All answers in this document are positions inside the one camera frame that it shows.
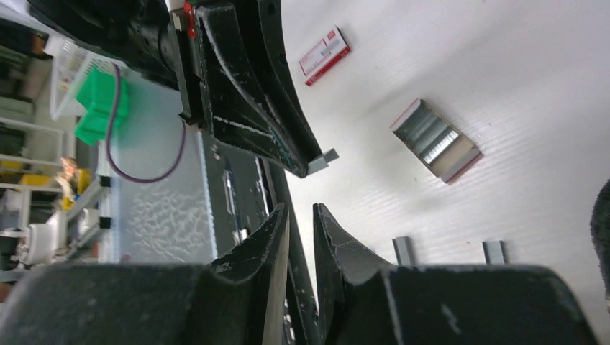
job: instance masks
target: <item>white plastic basket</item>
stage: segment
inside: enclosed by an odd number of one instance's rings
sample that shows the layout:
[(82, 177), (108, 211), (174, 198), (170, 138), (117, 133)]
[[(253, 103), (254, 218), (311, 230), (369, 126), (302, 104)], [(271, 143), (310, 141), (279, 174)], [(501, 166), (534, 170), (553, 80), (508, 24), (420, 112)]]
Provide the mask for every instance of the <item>white plastic basket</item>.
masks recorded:
[(128, 68), (122, 62), (77, 46), (67, 38), (55, 38), (49, 41), (54, 45), (53, 73), (51, 74), (51, 119), (60, 116), (83, 116), (86, 109), (76, 100), (87, 76), (97, 67), (101, 72), (114, 75), (112, 63), (116, 63), (124, 76)]

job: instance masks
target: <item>white corrugated surface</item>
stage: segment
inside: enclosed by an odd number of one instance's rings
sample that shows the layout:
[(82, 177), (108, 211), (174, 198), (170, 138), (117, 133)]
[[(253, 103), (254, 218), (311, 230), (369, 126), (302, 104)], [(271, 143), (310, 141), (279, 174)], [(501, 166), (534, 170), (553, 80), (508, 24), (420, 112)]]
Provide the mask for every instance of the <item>white corrugated surface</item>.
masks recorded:
[[(610, 3), (284, 0), (284, 39), (298, 60), (336, 24), (351, 55), (301, 105), (341, 158), (289, 183), (313, 272), (311, 205), (379, 255), (413, 238), (422, 263), (484, 262), (503, 239), (513, 263), (553, 268), (600, 340), (609, 321), (589, 217), (610, 178)], [(445, 185), (389, 131), (417, 97), (439, 109), (484, 157)]]

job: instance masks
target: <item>black fabric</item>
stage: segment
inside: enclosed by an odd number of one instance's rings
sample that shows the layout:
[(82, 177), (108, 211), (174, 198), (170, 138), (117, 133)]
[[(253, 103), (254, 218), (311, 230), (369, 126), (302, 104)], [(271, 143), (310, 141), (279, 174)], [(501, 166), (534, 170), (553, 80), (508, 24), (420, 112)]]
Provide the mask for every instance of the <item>black fabric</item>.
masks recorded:
[(599, 257), (606, 295), (610, 296), (610, 180), (601, 189), (593, 207), (591, 236)]

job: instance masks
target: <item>green plastic part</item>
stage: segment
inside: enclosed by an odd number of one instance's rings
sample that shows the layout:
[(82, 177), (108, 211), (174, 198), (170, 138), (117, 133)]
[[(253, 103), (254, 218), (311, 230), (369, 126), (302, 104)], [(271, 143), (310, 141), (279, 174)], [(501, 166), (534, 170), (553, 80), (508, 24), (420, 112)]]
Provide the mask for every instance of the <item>green plastic part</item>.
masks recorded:
[[(76, 100), (87, 109), (87, 114), (76, 125), (74, 134), (85, 144), (93, 146), (106, 136), (114, 100), (114, 76), (95, 67), (78, 92)], [(125, 80), (121, 80), (121, 98), (113, 130), (117, 130), (128, 115), (129, 87)]]

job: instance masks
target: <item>red box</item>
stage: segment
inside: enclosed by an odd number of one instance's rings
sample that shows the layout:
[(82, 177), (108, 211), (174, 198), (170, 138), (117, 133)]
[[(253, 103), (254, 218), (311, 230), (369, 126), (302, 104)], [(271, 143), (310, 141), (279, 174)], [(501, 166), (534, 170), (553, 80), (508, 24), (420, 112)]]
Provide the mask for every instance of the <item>red box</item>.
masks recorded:
[(351, 51), (339, 29), (332, 29), (299, 61), (305, 84), (311, 86)]

